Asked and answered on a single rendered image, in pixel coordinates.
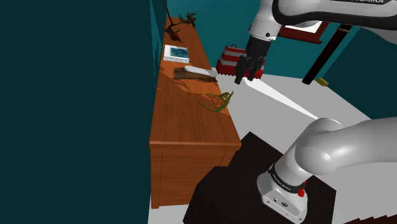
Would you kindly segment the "dark robot stand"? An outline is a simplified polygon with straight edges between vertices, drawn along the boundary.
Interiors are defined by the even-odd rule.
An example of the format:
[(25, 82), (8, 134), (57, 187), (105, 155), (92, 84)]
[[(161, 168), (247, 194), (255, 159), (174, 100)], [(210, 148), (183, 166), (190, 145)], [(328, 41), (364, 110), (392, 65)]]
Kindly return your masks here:
[(286, 179), (283, 165), (296, 166), (295, 148), (281, 153), (249, 132), (226, 167), (214, 167), (196, 186), (184, 224), (294, 224), (288, 215), (263, 202), (257, 187), (260, 174), (275, 167)]

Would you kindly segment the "dark green branched figure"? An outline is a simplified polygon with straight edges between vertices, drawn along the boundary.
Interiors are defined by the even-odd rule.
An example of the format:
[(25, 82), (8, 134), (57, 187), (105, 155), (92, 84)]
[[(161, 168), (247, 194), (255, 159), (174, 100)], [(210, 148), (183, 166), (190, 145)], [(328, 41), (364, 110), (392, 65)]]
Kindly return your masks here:
[(196, 28), (195, 25), (195, 21), (196, 21), (196, 17), (195, 17), (196, 13), (190, 13), (188, 12), (188, 14), (186, 15), (186, 18), (183, 18), (181, 15), (179, 15), (179, 20), (182, 24), (186, 24), (186, 25), (192, 25), (193, 28)]

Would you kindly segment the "dark red antler figure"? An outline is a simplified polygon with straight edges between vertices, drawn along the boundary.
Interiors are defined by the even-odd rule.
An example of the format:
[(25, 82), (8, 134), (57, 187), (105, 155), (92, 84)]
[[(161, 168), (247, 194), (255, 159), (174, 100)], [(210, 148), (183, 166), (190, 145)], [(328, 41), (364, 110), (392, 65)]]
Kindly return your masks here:
[(178, 35), (179, 29), (178, 29), (177, 31), (175, 31), (175, 30), (172, 29), (174, 26), (179, 25), (179, 23), (175, 24), (175, 23), (172, 21), (167, 6), (166, 6), (166, 11), (167, 11), (167, 17), (168, 17), (168, 19), (169, 19), (170, 24), (169, 24), (167, 27), (164, 27), (164, 31), (169, 35), (169, 37), (170, 37), (171, 40), (173, 40), (173, 41), (178, 41), (178, 42), (182, 43), (182, 40), (181, 40), (181, 38), (180, 38), (179, 35)]

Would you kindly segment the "white framed blue tablet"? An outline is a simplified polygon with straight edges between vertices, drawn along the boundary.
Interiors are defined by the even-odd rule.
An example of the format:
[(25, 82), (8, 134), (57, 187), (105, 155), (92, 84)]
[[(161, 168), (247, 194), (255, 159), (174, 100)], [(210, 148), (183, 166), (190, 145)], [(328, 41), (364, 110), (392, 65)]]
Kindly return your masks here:
[(182, 46), (165, 45), (163, 60), (189, 64), (188, 49)]

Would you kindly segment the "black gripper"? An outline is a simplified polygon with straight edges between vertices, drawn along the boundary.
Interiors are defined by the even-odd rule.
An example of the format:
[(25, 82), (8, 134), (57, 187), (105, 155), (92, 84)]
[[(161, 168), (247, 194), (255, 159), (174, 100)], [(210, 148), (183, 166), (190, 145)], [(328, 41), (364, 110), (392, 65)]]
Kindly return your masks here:
[(258, 39), (250, 36), (246, 46), (246, 56), (240, 57), (235, 67), (235, 83), (240, 84), (244, 73), (249, 69), (249, 76), (247, 79), (253, 81), (256, 73), (260, 70), (268, 50), (271, 46), (271, 41)]

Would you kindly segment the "white remote control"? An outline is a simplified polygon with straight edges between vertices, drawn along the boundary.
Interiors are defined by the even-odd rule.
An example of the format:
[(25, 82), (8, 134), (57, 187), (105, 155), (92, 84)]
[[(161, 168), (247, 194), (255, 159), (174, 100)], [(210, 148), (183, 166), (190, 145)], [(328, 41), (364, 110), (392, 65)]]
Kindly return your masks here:
[(190, 73), (197, 73), (197, 74), (202, 74), (210, 77), (217, 77), (218, 73), (216, 70), (213, 69), (203, 69), (199, 67), (194, 67), (194, 66), (185, 66), (185, 71), (188, 71)]

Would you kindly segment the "red white striped box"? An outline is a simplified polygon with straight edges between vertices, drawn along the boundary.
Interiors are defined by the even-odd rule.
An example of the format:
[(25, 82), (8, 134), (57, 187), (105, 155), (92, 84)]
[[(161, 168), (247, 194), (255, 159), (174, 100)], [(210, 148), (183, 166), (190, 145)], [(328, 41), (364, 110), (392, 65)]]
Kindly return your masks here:
[(241, 56), (247, 56), (245, 49), (237, 48), (235, 44), (226, 46), (216, 64), (218, 74), (235, 76), (235, 67)]

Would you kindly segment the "wooden sideboard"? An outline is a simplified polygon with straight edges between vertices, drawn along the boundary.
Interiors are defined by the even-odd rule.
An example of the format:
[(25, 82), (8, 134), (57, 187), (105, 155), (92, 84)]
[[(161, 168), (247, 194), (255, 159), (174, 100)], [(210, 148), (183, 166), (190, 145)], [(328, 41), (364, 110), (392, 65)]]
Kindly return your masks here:
[(182, 63), (160, 62), (150, 131), (151, 207), (188, 204), (197, 183), (241, 147), (227, 109), (213, 112), (216, 82), (176, 80)]

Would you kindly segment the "red framed wall picture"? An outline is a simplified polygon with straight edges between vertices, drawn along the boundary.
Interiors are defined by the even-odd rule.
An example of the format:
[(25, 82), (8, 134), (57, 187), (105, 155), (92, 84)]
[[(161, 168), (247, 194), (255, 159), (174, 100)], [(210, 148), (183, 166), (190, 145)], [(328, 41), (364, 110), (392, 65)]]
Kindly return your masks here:
[(307, 43), (321, 44), (320, 37), (328, 26), (328, 22), (318, 22), (315, 25), (305, 28), (294, 26), (282, 26), (278, 37), (303, 41)]

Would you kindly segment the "black floor pole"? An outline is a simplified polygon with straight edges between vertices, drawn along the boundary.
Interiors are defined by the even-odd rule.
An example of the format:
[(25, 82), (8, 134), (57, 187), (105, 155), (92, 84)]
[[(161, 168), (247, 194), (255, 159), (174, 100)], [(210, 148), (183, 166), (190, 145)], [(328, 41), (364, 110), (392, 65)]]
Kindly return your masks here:
[(347, 33), (350, 32), (352, 25), (340, 24), (334, 35), (329, 40), (328, 44), (325, 46), (323, 51), (320, 53), (319, 57), (316, 59), (315, 63), (313, 63), (312, 67), (309, 69), (307, 74), (302, 80), (302, 83), (306, 85), (310, 85), (323, 66), (326, 64), (328, 59), (337, 49), (339, 44), (345, 38)]

